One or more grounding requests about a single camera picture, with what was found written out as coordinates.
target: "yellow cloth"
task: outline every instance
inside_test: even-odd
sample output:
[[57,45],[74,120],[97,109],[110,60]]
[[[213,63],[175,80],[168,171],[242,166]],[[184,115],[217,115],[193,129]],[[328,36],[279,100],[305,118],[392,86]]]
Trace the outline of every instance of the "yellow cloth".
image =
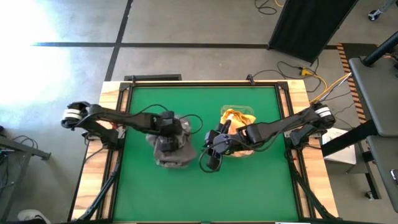
[[[225,124],[225,122],[228,120],[228,117],[231,114],[233,114],[233,117],[231,118],[231,125],[229,126],[228,134],[236,134],[236,128],[252,124],[256,120],[256,117],[253,115],[242,114],[242,112],[240,111],[228,109],[224,112],[223,116],[221,117],[220,123]],[[243,156],[250,156],[253,153],[254,153],[253,150],[238,151],[232,153],[231,156],[243,157]]]

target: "wooden table frame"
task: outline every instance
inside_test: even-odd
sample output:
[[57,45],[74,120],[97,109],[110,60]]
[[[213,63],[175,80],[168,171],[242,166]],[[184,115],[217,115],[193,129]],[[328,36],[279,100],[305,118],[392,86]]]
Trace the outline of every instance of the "wooden table frame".
[[[298,113],[309,106],[307,92],[302,80],[260,80],[256,81],[256,85],[275,87],[280,113],[284,117]],[[136,86],[250,86],[250,83],[249,81],[104,82],[99,104],[105,108],[129,111],[133,89]],[[100,123],[106,128],[111,128],[109,123]],[[310,144],[320,147],[319,141],[316,139],[311,139]],[[86,157],[100,149],[101,145],[99,140],[90,142],[86,150]],[[295,166],[306,183],[309,184],[312,192],[323,206],[337,217],[338,213],[321,150],[306,147],[303,151],[292,150],[291,153],[292,156],[297,158],[294,160]],[[118,156],[119,151],[104,149],[82,164],[68,220],[76,219],[84,214],[97,196],[105,180],[109,177],[109,173],[113,170]],[[299,184],[294,179],[292,179],[292,183],[298,216],[320,218],[321,216],[314,210]],[[118,181],[110,188],[103,203],[97,209],[96,214],[93,215],[92,220],[108,218],[108,221],[112,221],[117,184]]]

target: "gray cloth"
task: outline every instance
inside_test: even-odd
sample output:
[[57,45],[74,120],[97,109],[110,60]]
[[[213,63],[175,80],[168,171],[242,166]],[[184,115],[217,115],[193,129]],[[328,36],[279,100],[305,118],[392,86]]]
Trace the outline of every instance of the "gray cloth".
[[161,152],[160,143],[165,139],[162,136],[147,134],[146,140],[154,147],[155,162],[158,166],[165,168],[183,168],[189,165],[196,156],[197,152],[192,146],[191,127],[189,120],[183,118],[180,120],[183,133],[176,136],[179,148],[174,152]]

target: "black panel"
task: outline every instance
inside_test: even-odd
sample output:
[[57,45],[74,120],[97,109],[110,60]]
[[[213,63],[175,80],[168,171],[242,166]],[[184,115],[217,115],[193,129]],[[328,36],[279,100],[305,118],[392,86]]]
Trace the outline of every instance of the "black panel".
[[313,63],[356,1],[287,0],[269,48]]

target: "green table surface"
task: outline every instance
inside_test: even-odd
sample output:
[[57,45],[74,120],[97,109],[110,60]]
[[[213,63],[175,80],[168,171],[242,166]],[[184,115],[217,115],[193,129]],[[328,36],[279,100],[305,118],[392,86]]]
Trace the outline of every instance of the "green table surface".
[[[134,89],[130,113],[162,104],[179,115],[197,114],[203,128],[192,136],[201,153],[205,133],[220,122],[223,105],[250,106],[256,121],[280,119],[274,87],[189,87]],[[149,112],[160,113],[161,108]],[[192,130],[199,120],[190,118]],[[214,174],[200,170],[198,157],[186,169],[155,164],[145,134],[129,130],[122,161],[114,221],[238,222],[297,221],[292,181],[279,135],[266,152],[226,157]]]

